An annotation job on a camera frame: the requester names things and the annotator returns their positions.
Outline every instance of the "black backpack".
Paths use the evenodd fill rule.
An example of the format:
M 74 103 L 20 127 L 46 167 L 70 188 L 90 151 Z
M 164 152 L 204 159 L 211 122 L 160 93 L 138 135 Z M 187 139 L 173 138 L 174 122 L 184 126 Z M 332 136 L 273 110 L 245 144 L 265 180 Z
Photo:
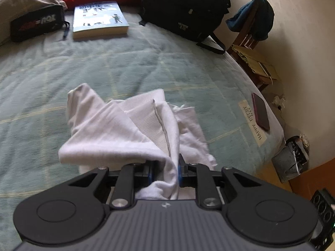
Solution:
M 213 31 L 228 13 L 230 0 L 142 0 L 140 24 L 150 22 L 215 53 L 223 54 L 225 46 Z M 223 49 L 202 43 L 208 36 Z

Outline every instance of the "chair backrest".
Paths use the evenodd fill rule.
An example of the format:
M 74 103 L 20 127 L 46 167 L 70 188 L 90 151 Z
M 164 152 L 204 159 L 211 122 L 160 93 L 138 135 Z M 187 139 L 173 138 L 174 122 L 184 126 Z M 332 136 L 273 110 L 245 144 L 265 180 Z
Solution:
M 250 10 L 249 16 L 244 23 L 240 33 L 236 37 L 233 44 L 243 46 L 246 48 L 254 49 L 257 45 L 258 41 L 254 40 L 251 35 L 251 26 L 253 25 L 255 21 L 255 15 L 258 9 L 258 2 L 255 2 L 252 6 L 252 9 Z

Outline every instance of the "teal cloth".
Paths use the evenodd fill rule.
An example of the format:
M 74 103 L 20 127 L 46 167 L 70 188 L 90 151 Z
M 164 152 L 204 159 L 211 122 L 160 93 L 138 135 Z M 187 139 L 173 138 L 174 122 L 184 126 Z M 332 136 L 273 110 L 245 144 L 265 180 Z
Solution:
M 162 88 L 172 104 L 194 106 L 217 169 L 253 174 L 277 152 L 282 132 L 255 142 L 238 102 L 252 106 L 259 91 L 228 54 L 140 26 L 136 14 L 125 18 L 123 37 L 74 42 L 70 33 L 62 41 L 57 31 L 0 47 L 0 250 L 20 243 L 12 215 L 21 200 L 78 175 L 59 163 L 58 149 L 70 137 L 67 93 L 83 82 L 106 102 Z M 66 19 L 72 23 L 72 14 Z

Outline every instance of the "smartphone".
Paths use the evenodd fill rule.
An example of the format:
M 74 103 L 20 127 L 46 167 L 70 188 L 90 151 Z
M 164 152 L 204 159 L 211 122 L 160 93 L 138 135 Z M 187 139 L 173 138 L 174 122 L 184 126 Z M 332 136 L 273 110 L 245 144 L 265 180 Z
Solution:
M 253 93 L 251 96 L 254 105 L 256 123 L 265 131 L 269 131 L 270 130 L 269 118 L 268 113 L 266 112 L 266 106 L 263 99 L 259 97 L 256 93 Z

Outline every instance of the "black device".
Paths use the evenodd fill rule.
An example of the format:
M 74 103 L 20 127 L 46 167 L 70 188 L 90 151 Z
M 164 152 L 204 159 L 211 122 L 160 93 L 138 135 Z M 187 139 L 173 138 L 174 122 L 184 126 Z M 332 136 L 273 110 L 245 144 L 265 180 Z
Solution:
M 252 103 L 254 105 L 256 123 L 265 131 L 269 131 L 270 130 L 269 118 L 263 99 L 259 97 L 256 93 L 253 93 Z
M 223 54 L 225 46 L 213 32 L 230 6 L 230 0 L 142 0 L 140 24 L 153 23 L 214 53 Z M 203 44 L 208 36 L 212 36 L 222 49 Z
M 10 38 L 21 42 L 48 32 L 53 32 L 65 26 L 63 39 L 66 38 L 70 23 L 64 19 L 61 5 L 49 5 L 29 12 L 10 23 Z
M 311 243 L 317 250 L 326 250 L 333 242 L 333 232 L 335 231 L 335 205 L 334 197 L 327 189 L 317 190 L 311 202 L 318 210 L 319 220 L 311 239 Z
M 15 251 L 315 250 L 308 241 L 317 211 L 293 193 L 180 156 L 179 185 L 194 187 L 196 199 L 136 201 L 136 189 L 154 179 L 150 161 L 99 167 L 25 199 L 13 215 L 23 241 Z

